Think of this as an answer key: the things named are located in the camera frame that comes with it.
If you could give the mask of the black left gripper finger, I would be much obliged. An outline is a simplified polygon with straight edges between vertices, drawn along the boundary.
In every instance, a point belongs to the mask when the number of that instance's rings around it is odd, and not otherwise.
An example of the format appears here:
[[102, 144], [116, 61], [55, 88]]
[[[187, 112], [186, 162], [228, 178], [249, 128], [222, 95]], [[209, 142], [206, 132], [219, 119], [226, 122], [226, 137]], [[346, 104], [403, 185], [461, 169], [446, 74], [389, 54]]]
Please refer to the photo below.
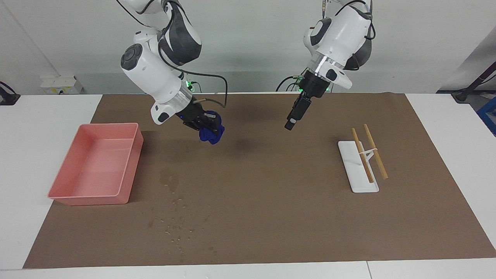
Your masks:
[[303, 118], [303, 115], [308, 110], [312, 101], [306, 96], [299, 96], [294, 102], [290, 113], [287, 116], [285, 129], [291, 131], [298, 121]]

